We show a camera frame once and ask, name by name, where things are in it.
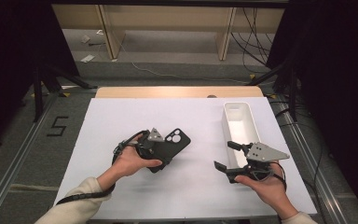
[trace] white box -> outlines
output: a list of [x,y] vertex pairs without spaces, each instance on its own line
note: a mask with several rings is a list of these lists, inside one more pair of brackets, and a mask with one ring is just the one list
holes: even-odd
[[[251,108],[246,103],[225,103],[222,124],[226,142],[233,141],[241,145],[261,142]],[[227,154],[228,169],[242,168],[248,164],[243,151],[227,147]]]

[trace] metal bar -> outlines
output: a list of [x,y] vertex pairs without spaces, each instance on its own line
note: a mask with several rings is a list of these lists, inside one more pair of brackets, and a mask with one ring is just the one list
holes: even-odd
[[[280,108],[286,109],[287,106],[285,104],[280,104]],[[316,168],[318,163],[310,150],[310,146],[308,145],[307,140],[301,132],[298,124],[293,122],[289,114],[285,113],[284,118],[287,123],[293,123],[293,125],[289,125],[290,131],[297,142],[298,148],[300,149],[300,152],[303,155],[310,172],[314,175],[317,171]],[[316,175],[316,185],[324,200],[324,204],[329,212],[329,215],[333,219],[334,223],[349,223],[342,212],[341,206],[337,198],[329,187],[321,168],[318,168],[318,173]]]
[[7,171],[0,182],[0,206],[5,197],[7,196],[7,192],[10,189],[10,186],[13,183],[14,179],[16,178],[22,164],[24,163],[28,152],[31,149],[31,146],[37,137],[38,131],[46,119],[47,113],[49,112],[51,106],[54,104],[57,98],[58,93],[52,93],[48,97],[46,101],[46,110],[41,115],[40,119],[37,122],[34,122],[33,126],[25,137],[25,140],[22,142],[21,147],[17,152],[16,156],[14,157],[12,163],[7,168]]

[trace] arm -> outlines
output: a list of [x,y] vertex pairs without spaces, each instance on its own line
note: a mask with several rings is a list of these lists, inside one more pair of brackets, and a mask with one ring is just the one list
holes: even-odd
[[[278,164],[272,163],[271,167],[275,174],[282,176],[282,170]],[[279,179],[270,176],[262,181],[255,181],[248,176],[238,175],[235,177],[235,181],[253,189],[264,203],[277,212],[282,219],[282,223],[316,223],[308,215],[299,213],[296,210],[287,197],[284,186]],[[299,218],[308,222],[298,222]]]
[[[66,196],[105,191],[121,177],[133,175],[144,167],[155,167],[161,164],[162,162],[159,160],[144,160],[140,158],[134,147],[125,147],[115,163],[103,174],[97,178],[89,177],[85,179],[77,188],[69,191]],[[110,197],[111,195],[108,195],[98,199],[91,198],[56,205],[39,218],[36,224],[86,223],[87,220],[97,213],[102,202],[110,199]]]

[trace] sleeve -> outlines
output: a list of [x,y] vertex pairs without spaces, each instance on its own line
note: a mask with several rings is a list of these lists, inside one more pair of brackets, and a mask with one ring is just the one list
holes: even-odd
[[282,224],[316,224],[316,222],[308,214],[299,212],[293,217],[282,220]]
[[[70,190],[65,197],[81,193],[101,192],[101,187],[94,177],[85,179],[77,188]],[[111,194],[103,198],[85,199],[62,203],[52,207],[36,224],[86,223],[100,208],[103,201],[109,200]]]

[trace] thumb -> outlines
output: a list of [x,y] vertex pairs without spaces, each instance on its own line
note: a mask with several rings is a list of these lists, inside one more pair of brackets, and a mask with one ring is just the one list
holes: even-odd
[[249,178],[249,176],[246,175],[237,175],[235,176],[234,180],[237,181],[238,183],[242,183],[243,185],[251,187],[251,189],[253,189],[254,186],[257,184],[256,181],[254,181],[253,179]]
[[146,167],[156,167],[156,166],[160,166],[161,164],[162,164],[162,161],[160,161],[160,160],[146,160],[145,161]]

